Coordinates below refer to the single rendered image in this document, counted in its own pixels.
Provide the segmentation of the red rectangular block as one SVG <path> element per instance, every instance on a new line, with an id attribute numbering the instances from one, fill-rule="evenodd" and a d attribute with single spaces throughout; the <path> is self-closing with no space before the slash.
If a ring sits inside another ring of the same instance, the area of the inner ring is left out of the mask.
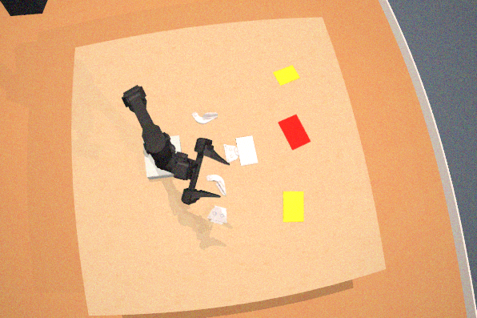
<path id="1" fill-rule="evenodd" d="M 311 142 L 297 115 L 280 121 L 279 125 L 292 151 Z"/>

